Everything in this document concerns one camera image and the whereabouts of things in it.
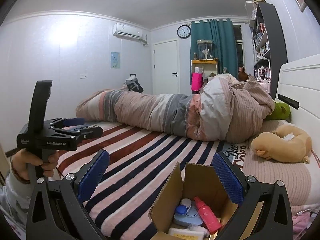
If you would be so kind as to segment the left forearm white sleeve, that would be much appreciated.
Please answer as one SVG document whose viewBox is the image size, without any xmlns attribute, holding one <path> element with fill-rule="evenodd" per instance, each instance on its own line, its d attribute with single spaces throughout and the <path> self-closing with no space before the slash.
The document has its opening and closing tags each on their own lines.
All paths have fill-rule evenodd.
<svg viewBox="0 0 320 240">
<path fill-rule="evenodd" d="M 9 172 L 5 186 L 1 187 L 1 211 L 15 222 L 25 225 L 32 192 L 31 183 L 24 184 Z"/>
</svg>

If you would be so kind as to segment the person's left hand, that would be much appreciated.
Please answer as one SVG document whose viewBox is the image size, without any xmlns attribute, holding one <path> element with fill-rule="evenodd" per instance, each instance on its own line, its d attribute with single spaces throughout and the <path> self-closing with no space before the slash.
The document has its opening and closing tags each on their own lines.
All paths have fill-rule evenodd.
<svg viewBox="0 0 320 240">
<path fill-rule="evenodd" d="M 54 169 L 57 167 L 58 160 L 59 153 L 57 151 L 51 154 L 47 161 L 43 161 L 26 149 L 22 149 L 12 156 L 11 170 L 14 176 L 23 183 L 30 180 L 28 165 L 40 166 L 43 170 L 43 175 L 47 178 L 51 178 L 54 175 Z"/>
</svg>

